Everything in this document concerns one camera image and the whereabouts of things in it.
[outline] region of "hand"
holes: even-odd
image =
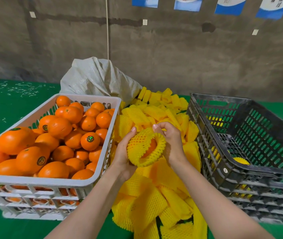
[[[165,137],[166,148],[163,152],[163,156],[172,168],[179,162],[187,161],[183,152],[183,144],[179,129],[175,128],[170,122],[160,122],[153,125],[153,131],[161,133]]]
[[[129,133],[122,139],[122,141],[118,144],[114,160],[110,166],[115,167],[121,173],[121,178],[125,181],[131,178],[134,172],[137,169],[137,166],[133,165],[127,155],[127,145],[133,136],[136,135],[137,129],[133,127]]]

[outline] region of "orange in foam net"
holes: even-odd
[[[146,167],[156,162],[166,147],[166,140],[151,127],[138,132],[128,143],[128,159],[137,167]]]

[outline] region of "gray wall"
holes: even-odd
[[[238,17],[215,15],[217,0],[203,0],[198,13],[173,10],[174,1],[109,0],[120,70],[155,91],[283,102],[283,18],[255,18],[262,0],[247,0]],[[73,59],[106,59],[105,16],[105,0],[0,0],[0,78],[58,83]],[[203,32],[205,22],[215,31]]]

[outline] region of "green tablecloth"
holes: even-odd
[[[19,121],[45,100],[60,91],[59,84],[0,81],[0,133]],[[261,102],[283,119],[283,103]],[[98,235],[98,238],[133,238],[133,233],[116,226],[110,213]],[[0,238],[41,239],[45,237],[59,221],[5,219],[0,211]],[[277,239],[283,238],[283,225],[262,225]]]

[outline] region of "blue and white banner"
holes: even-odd
[[[175,0],[174,10],[199,12],[202,0]]]
[[[239,16],[246,0],[218,0],[215,14]]]
[[[132,0],[133,6],[158,8],[159,0]]]
[[[283,0],[263,0],[256,17],[280,19],[283,16]]]

